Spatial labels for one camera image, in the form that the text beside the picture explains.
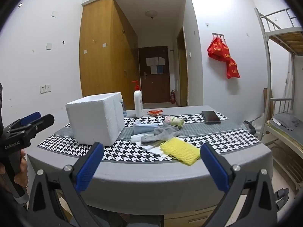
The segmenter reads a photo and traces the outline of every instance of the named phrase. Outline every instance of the metal screw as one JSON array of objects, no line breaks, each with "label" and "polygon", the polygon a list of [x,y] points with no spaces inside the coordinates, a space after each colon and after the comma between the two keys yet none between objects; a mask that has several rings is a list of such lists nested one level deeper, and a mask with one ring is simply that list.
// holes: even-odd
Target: metal screw
[{"label": "metal screw", "polygon": [[39,176],[43,175],[43,173],[44,173],[44,171],[42,169],[37,171],[37,175],[39,175]]},{"label": "metal screw", "polygon": [[232,166],[232,169],[236,172],[240,171],[241,170],[241,167],[239,165],[233,165]]},{"label": "metal screw", "polygon": [[71,165],[67,165],[67,166],[64,166],[64,170],[66,171],[66,172],[69,172],[69,171],[71,171],[72,170],[72,166]]},{"label": "metal screw", "polygon": [[262,173],[263,175],[266,175],[266,174],[267,174],[267,170],[266,170],[266,169],[261,169],[261,173]]}]

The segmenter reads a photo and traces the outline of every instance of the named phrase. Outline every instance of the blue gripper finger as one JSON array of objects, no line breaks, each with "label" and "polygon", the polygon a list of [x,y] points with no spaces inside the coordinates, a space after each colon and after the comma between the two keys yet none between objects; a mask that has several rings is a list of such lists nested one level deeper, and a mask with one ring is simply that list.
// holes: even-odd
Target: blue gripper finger
[{"label": "blue gripper finger", "polygon": [[24,117],[23,119],[21,119],[20,121],[20,125],[21,126],[26,126],[30,123],[32,123],[33,121],[40,119],[41,118],[41,114],[39,112],[35,112],[33,114],[30,114],[26,117]]},{"label": "blue gripper finger", "polygon": [[225,193],[228,192],[230,187],[228,174],[206,144],[201,145],[200,155],[217,188]]},{"label": "blue gripper finger", "polygon": [[81,191],[85,191],[87,189],[94,173],[103,159],[103,145],[101,143],[94,143],[88,153],[90,153],[88,158],[76,175],[75,189],[79,194]]}]

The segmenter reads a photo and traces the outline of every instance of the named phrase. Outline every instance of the paper notice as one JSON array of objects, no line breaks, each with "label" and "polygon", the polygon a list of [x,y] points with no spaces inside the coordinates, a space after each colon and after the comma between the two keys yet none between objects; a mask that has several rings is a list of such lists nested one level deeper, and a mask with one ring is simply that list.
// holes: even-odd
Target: paper notice
[{"label": "paper notice", "polygon": [[157,74],[157,66],[151,66],[151,74]]},{"label": "paper notice", "polygon": [[163,74],[163,66],[157,66],[157,74]]},{"label": "paper notice", "polygon": [[162,57],[159,57],[159,65],[164,66],[165,65],[165,59]]},{"label": "paper notice", "polygon": [[154,58],[146,58],[146,65],[153,66],[154,65]]},{"label": "paper notice", "polygon": [[159,57],[154,57],[154,64],[153,66],[158,66],[159,65]]}]

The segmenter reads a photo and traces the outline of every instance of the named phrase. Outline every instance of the white cloth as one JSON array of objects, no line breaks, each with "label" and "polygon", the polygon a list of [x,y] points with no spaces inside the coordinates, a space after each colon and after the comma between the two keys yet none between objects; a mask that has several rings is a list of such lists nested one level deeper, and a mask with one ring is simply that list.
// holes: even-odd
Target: white cloth
[{"label": "white cloth", "polygon": [[154,134],[154,132],[151,131],[151,132],[148,132],[148,133],[141,133],[141,134],[137,134],[137,135],[132,135],[131,136],[131,143],[140,142],[141,137],[143,137],[146,134]]},{"label": "white cloth", "polygon": [[161,141],[158,141],[158,142],[154,142],[153,145],[146,145],[146,144],[143,145],[141,142],[136,142],[136,145],[138,145],[140,148],[142,148],[146,152],[149,152],[152,154],[158,154],[161,157],[166,158],[168,155],[164,154],[164,152],[161,150],[161,148],[160,148],[161,143],[162,143]]},{"label": "white cloth", "polygon": [[281,125],[282,125],[282,124],[281,124],[278,120],[276,120],[275,118],[273,118],[272,121],[274,121],[278,126],[281,126]]}]

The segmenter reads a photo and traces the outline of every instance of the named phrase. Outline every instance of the houndstooth table runner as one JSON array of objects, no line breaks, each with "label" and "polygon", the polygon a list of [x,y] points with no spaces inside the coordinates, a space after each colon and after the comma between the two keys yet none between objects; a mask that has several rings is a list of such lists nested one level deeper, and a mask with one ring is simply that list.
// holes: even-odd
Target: houndstooth table runner
[{"label": "houndstooth table runner", "polygon": [[[217,115],[221,120],[228,119],[220,113],[217,113]],[[140,118],[140,120],[141,122],[158,123],[160,125],[163,123],[165,117],[166,116],[143,117]],[[204,121],[200,114],[182,115],[180,117],[183,117],[187,123],[199,123]],[[125,124],[133,124],[136,120],[137,119],[135,118],[125,118]],[[260,143],[258,139],[244,129],[213,135],[184,137],[181,139],[198,148],[200,148],[200,146],[205,142],[209,142],[218,154],[233,152],[235,150]],[[58,135],[51,135],[40,143],[38,147],[73,157],[83,156],[90,149],[90,145],[79,144],[74,137]],[[176,160],[169,156],[163,158],[157,154],[151,154],[142,150],[135,143],[131,143],[129,140],[118,139],[112,146],[104,147],[103,161],[122,163],[159,163]]]},{"label": "houndstooth table runner", "polygon": [[[218,118],[223,121],[227,120],[228,117],[224,116],[223,114],[216,112]],[[156,117],[142,117],[142,118],[126,118],[124,119],[125,127],[132,127],[134,122],[140,120],[143,124],[158,124],[163,125],[163,122],[167,115],[161,115]],[[177,118],[183,118],[184,124],[192,124],[192,123],[202,123],[204,122],[204,117],[202,114],[187,114],[187,115],[175,115]]]}]

